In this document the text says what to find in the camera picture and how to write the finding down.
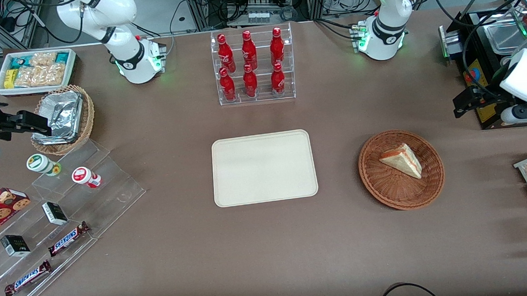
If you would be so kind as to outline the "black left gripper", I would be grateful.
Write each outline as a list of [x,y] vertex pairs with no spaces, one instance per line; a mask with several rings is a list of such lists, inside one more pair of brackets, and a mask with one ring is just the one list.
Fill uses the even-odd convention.
[[504,90],[486,91],[476,90],[476,86],[468,86],[458,95],[458,101],[453,101],[453,114],[456,119],[460,119],[466,114],[474,104],[474,108],[483,108],[492,104],[515,105],[515,98],[511,93]]

